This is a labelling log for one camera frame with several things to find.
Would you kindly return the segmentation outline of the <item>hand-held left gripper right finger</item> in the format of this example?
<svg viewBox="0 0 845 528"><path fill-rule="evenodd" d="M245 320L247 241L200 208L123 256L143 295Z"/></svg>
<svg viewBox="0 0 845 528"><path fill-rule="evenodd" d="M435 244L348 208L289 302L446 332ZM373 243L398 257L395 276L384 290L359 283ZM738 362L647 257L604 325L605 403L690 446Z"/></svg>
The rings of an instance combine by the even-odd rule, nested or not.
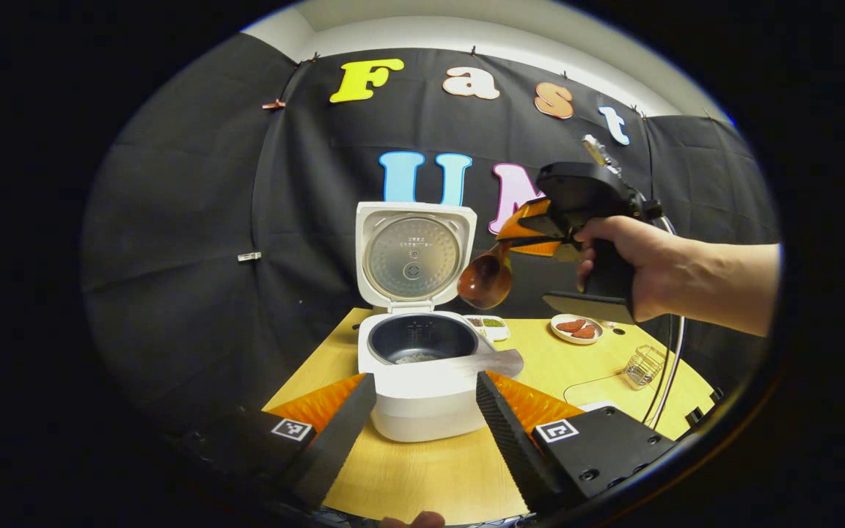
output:
<svg viewBox="0 0 845 528"><path fill-rule="evenodd" d="M523 502L537 514L603 494L676 447L619 408L583 411L490 370L478 373L475 397Z"/></svg>

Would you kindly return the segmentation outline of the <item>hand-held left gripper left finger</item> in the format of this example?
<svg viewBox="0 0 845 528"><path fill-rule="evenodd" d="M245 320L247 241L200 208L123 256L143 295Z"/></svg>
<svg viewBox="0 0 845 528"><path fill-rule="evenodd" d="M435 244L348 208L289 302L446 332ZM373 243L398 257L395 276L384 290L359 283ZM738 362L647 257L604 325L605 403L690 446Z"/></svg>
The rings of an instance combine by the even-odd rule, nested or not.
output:
<svg viewBox="0 0 845 528"><path fill-rule="evenodd" d="M305 512L323 504L375 408L372 373L271 410L236 408L178 437L178 449L244 496Z"/></svg>

